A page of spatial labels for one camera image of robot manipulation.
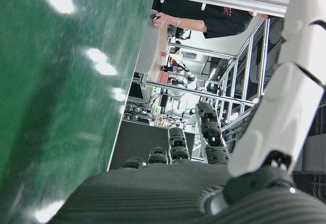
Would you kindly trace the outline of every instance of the green board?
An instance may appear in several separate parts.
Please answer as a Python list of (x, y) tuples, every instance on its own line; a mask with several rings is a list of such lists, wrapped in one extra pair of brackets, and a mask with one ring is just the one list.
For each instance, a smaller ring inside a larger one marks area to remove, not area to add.
[(0, 0), (0, 222), (105, 172), (152, 0)]

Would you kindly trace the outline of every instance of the pink object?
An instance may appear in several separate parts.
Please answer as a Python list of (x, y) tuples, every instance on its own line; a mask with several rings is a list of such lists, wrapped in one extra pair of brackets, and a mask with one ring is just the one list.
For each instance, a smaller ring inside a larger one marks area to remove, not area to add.
[(168, 79), (169, 79), (169, 74), (167, 72), (162, 72), (161, 79), (159, 82), (166, 84), (168, 83)]

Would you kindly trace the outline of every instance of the wristband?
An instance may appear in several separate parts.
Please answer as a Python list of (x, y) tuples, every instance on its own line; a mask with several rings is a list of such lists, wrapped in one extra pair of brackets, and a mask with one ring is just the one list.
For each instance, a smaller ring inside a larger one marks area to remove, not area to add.
[(178, 27), (178, 26), (180, 25), (180, 21), (181, 21), (181, 19), (178, 17), (178, 22), (177, 22), (177, 24), (175, 25), (175, 27)]

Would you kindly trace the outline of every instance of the wire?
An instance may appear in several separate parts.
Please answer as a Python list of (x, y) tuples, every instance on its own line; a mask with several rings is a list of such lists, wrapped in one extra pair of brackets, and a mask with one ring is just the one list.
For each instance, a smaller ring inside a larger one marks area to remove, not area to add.
[(229, 94), (228, 96), (230, 96), (230, 98), (235, 99), (236, 101), (238, 101), (239, 103), (242, 103), (243, 105), (247, 106), (245, 103), (243, 103), (242, 101), (240, 101), (239, 99), (232, 97), (231, 94), (229, 92), (223, 91), (222, 89), (218, 88), (218, 90), (224, 92), (225, 94)]

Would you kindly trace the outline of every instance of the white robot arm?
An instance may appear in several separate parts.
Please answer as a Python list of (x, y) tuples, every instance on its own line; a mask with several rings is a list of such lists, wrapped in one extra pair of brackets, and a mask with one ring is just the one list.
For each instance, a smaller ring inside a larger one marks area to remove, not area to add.
[(326, 0), (291, 0), (279, 67), (228, 165), (233, 176), (294, 167), (326, 83)]

